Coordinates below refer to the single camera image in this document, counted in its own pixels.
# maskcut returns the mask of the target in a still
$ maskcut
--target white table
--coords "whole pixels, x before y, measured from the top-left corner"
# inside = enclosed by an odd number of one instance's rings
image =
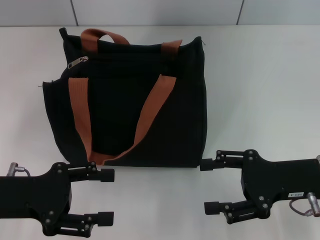
[[[0,175],[11,162],[31,175],[64,161],[51,131],[42,81],[56,80],[67,63],[59,27],[0,28]],[[84,27],[68,27],[80,35]],[[208,132],[204,158],[216,150],[256,149],[270,161],[320,154],[320,25],[102,27],[130,43],[151,45],[202,36]],[[266,220],[228,225],[205,215],[204,202],[245,200],[239,169],[115,167],[115,182],[72,184],[70,213],[114,211],[101,240],[316,239],[320,219],[303,217],[277,202]],[[309,209],[307,200],[295,204]],[[0,219],[0,239],[44,240],[33,219]],[[55,240],[75,239],[57,235]]]

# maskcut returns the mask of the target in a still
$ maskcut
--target black rubber tip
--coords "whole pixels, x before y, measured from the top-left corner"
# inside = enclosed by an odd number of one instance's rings
[[[218,201],[205,202],[204,212],[206,215],[219,215],[220,203]]]
[[[214,169],[214,161],[212,158],[202,159],[200,161],[200,171],[212,171]]]
[[[100,181],[103,183],[115,181],[115,170],[112,168],[103,168],[100,173]]]
[[[101,211],[98,212],[97,224],[98,227],[108,227],[114,224],[114,215],[113,211]]]

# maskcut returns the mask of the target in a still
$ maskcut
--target black tote bag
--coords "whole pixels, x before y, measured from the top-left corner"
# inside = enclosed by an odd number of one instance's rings
[[[67,68],[43,83],[55,142],[67,161],[197,167],[207,135],[201,37],[130,45],[122,36],[60,29]],[[100,40],[109,35],[114,43]]]

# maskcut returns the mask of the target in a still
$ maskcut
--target label sticker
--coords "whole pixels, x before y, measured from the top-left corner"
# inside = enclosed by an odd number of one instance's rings
[[[296,197],[303,197],[304,192],[291,192],[289,193],[288,198],[296,198]]]

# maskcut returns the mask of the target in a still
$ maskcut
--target white surface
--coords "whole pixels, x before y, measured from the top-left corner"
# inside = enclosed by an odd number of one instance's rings
[[[319,0],[244,0],[239,25],[320,24]]]
[[[0,26],[76,26],[70,0],[1,0]]]
[[[58,27],[0,28],[0,175],[11,162],[41,175],[63,161],[47,119],[42,81],[66,67]],[[84,27],[68,27],[79,35]],[[208,133],[216,150],[256,149],[271,161],[315,158],[320,143],[320,26],[104,27],[132,44],[196,36],[205,42]],[[289,201],[266,220],[228,225],[205,215],[204,202],[245,200],[239,169],[115,167],[115,182],[72,184],[70,213],[114,211],[112,227],[91,240],[317,239],[320,219],[299,216]],[[307,210],[307,200],[296,207]],[[45,240],[33,219],[0,219],[0,239]],[[57,235],[55,240],[76,239]]]
[[[73,0],[79,26],[235,25],[242,0]]]

